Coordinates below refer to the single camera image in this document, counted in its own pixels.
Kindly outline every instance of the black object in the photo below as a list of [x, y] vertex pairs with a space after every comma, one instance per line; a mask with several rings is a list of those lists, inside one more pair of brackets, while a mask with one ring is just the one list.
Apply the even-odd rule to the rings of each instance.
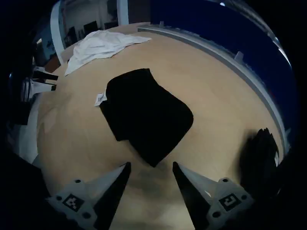
[[100, 105], [117, 141], [129, 140], [152, 167], [165, 158], [193, 124], [191, 110], [159, 86], [149, 69], [109, 81]]
[[173, 173], [195, 229], [206, 229], [209, 226], [206, 214], [210, 204], [185, 176], [177, 162], [173, 162]]
[[119, 205], [120, 199], [124, 193], [129, 176], [131, 173], [131, 163], [125, 163], [120, 175], [107, 189], [99, 201], [95, 204], [94, 210], [97, 218], [94, 227], [96, 229], [109, 229]]
[[73, 44], [75, 44], [78, 41], [77, 35], [76, 35], [76, 30], [75, 30], [74, 26], [69, 28], [67, 35], [70, 37], [71, 42]]
[[262, 187], [276, 171], [278, 148], [269, 130], [260, 129], [249, 138], [240, 156], [241, 186], [255, 199]]
[[90, 23], [84, 25], [83, 27], [84, 27], [85, 36], [88, 35], [91, 32], [98, 30], [98, 26], [97, 26], [96, 21], [90, 22]]

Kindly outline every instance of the wall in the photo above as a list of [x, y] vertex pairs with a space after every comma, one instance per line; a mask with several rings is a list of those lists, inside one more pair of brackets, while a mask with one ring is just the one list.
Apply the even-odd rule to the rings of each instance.
[[67, 31], [74, 26], [78, 39], [79, 30], [83, 30], [85, 24], [96, 21], [98, 28], [103, 29], [104, 23], [112, 21], [111, 15], [107, 12], [107, 0], [82, 1], [73, 6], [67, 6], [65, 14]]
[[129, 24], [150, 21], [150, 0], [128, 0]]

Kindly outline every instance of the white cloth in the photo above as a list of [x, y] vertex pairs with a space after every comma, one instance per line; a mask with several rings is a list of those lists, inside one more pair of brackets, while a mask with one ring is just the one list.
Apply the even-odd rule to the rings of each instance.
[[110, 58], [126, 46], [151, 40], [139, 36], [97, 30], [88, 34], [74, 47], [74, 54], [68, 62], [65, 76], [97, 58]]

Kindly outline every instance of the office desk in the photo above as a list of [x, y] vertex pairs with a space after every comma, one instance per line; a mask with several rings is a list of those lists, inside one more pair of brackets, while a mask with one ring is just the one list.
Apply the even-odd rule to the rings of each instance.
[[[193, 229], [172, 173], [172, 163], [213, 180], [239, 182], [238, 153], [246, 137], [268, 127], [282, 156], [281, 138], [256, 93], [224, 64], [181, 41], [149, 32], [152, 40], [97, 59], [64, 77], [59, 67], [54, 92], [44, 93], [38, 118], [38, 152], [51, 194], [75, 178], [92, 180], [127, 161], [132, 172], [111, 229]], [[156, 168], [128, 141], [117, 142], [96, 95], [114, 77], [150, 68], [156, 81], [186, 103], [194, 123]]]

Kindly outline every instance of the screw hole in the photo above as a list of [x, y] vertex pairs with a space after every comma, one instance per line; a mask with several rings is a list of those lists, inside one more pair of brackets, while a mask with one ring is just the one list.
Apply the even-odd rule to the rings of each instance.
[[88, 212], [83, 212], [82, 216], [84, 219], [90, 219], [91, 215]]
[[221, 215], [220, 212], [214, 212], [214, 213], [212, 214], [212, 216], [213, 216], [214, 218], [218, 218], [218, 217], [220, 217], [220, 215]]

